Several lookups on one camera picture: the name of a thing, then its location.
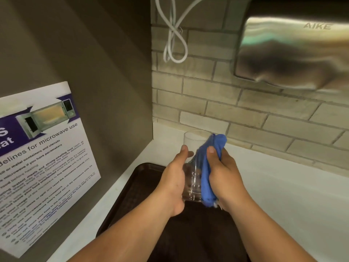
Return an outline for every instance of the clear drinking glass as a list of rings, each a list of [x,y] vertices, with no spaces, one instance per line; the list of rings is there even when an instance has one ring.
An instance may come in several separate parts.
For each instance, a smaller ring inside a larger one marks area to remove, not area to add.
[[[189,151],[194,152],[194,156],[189,157],[183,166],[185,174],[185,186],[182,198],[186,201],[201,202],[201,167],[202,161],[197,154],[197,150],[202,146],[211,133],[203,130],[188,131],[184,134],[184,144]]]

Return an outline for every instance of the forearm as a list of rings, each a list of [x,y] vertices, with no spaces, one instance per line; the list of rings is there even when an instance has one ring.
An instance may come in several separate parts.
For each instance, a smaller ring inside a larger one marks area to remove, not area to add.
[[[170,216],[168,199],[155,191],[69,262],[145,262]]]
[[[315,261],[249,196],[240,204],[228,206],[253,262]]]

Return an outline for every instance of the brown tray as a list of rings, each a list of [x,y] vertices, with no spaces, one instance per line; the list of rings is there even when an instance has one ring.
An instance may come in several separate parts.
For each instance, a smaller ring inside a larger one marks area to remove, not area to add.
[[[102,234],[140,204],[156,188],[165,167],[137,166],[97,232]],[[249,261],[237,227],[229,213],[185,202],[184,211],[172,217],[148,262],[246,262]]]

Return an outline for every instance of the microwave picture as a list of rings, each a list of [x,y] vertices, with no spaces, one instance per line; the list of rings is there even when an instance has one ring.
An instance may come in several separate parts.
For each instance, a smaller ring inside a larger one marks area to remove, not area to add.
[[[66,99],[44,108],[16,116],[29,139],[76,116],[72,102]]]

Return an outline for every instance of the white cable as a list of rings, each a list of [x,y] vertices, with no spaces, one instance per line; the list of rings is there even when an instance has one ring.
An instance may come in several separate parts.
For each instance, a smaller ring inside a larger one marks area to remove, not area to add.
[[[164,15],[164,13],[161,9],[160,1],[155,0],[156,8],[159,12],[159,15],[164,20],[166,25],[168,25],[168,27],[169,27],[168,40],[167,40],[167,43],[166,43],[166,46],[164,49],[164,62],[168,62],[171,59],[175,63],[182,63],[186,60],[186,58],[188,56],[188,46],[187,46],[187,43],[185,42],[184,38],[182,37],[182,35],[177,31],[177,29],[178,29],[179,25],[181,24],[181,22],[183,21],[183,19],[186,17],[186,15],[190,12],[190,10],[192,10],[192,8],[195,5],[197,5],[198,3],[200,3],[201,1],[202,0],[195,0],[194,2],[192,2],[188,6],[188,8],[183,12],[183,14],[180,16],[178,21],[176,22],[176,0],[171,0],[169,20],[166,18],[166,16]],[[176,60],[172,55],[172,51],[173,51],[173,48],[175,46],[174,42],[175,42],[176,36],[183,43],[183,46],[184,46],[184,56],[180,60]]]

